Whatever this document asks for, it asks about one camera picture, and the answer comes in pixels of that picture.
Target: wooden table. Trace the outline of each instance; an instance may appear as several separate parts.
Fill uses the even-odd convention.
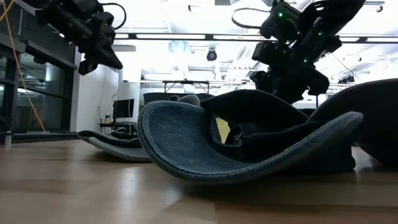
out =
[[[83,141],[0,149],[0,223],[398,223],[398,172],[354,149],[356,172],[199,186]]]

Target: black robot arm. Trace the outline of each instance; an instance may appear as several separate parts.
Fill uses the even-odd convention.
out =
[[[24,0],[24,2],[38,9],[36,17],[39,24],[50,24],[65,36],[65,41],[73,42],[79,52],[85,54],[86,60],[79,66],[80,74],[85,75],[95,70],[98,64],[123,68],[111,47],[116,36],[112,27],[114,17],[104,12],[104,4],[100,4],[97,0]]]
[[[258,43],[252,58],[269,65],[267,72],[253,72],[256,88],[288,103],[302,100],[302,94],[326,93],[329,81],[314,63],[327,52],[341,47],[336,35],[362,8],[365,0],[327,0],[300,12],[284,1],[274,1],[270,16],[260,28],[276,44]]]

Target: yellow cable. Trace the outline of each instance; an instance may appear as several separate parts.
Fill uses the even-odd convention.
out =
[[[15,0],[11,0],[10,5],[8,6],[8,8],[6,9],[6,7],[4,7],[4,13],[1,15],[0,17],[0,22],[4,19],[4,16],[7,15],[8,11],[10,10],[11,6],[14,4]]]
[[[23,84],[23,86],[24,86],[24,88],[25,88],[26,95],[27,95],[27,99],[29,100],[30,106],[32,107],[33,112],[35,113],[36,118],[39,120],[40,126],[42,127],[43,131],[45,131],[43,122],[42,122],[42,120],[39,118],[39,116],[38,116],[38,114],[37,114],[37,112],[36,112],[35,106],[33,105],[32,100],[30,100],[29,93],[27,92],[27,88],[26,88],[26,85],[25,85],[25,79],[24,79],[24,76],[22,75],[21,67],[19,66],[19,62],[18,62],[17,52],[16,52],[16,50],[15,50],[14,40],[12,39],[11,26],[10,26],[10,22],[8,21],[8,15],[7,15],[7,13],[8,13],[8,10],[10,10],[10,8],[11,8],[11,6],[12,6],[13,3],[14,3],[14,0],[11,1],[9,7],[6,9],[6,3],[3,1],[2,6],[3,6],[3,8],[4,8],[4,14],[0,17],[0,22],[1,22],[1,20],[3,19],[3,17],[5,16],[5,17],[6,17],[6,22],[7,22],[8,34],[9,34],[9,36],[10,36],[10,41],[11,41],[11,45],[12,45],[12,51],[14,52],[14,57],[15,57],[15,61],[16,61],[16,63],[17,63],[17,68],[18,68],[19,76],[20,76],[21,79],[22,79],[22,84]]]

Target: glass wall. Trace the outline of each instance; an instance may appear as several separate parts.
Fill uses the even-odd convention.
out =
[[[0,58],[0,78],[6,78],[7,58]]]
[[[21,55],[21,70],[27,87],[38,88],[52,94],[68,93],[68,71],[48,62],[41,62],[33,55]]]
[[[29,90],[28,93],[46,131],[64,130],[62,127],[62,115],[63,113],[68,113],[68,111],[65,110],[64,112],[63,99]],[[23,88],[18,88],[15,130],[16,132],[42,130]]]
[[[0,57],[0,132],[43,131],[32,105],[46,131],[69,131],[73,70],[31,54],[21,54],[20,59],[27,91],[22,78],[16,80],[15,61]]]
[[[30,54],[21,55],[21,70],[31,103],[46,131],[69,131],[73,71]],[[16,133],[42,131],[27,93],[20,78],[14,117]]]

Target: computer monitor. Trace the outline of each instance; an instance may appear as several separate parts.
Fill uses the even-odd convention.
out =
[[[113,119],[132,118],[134,99],[118,100],[113,103]]]

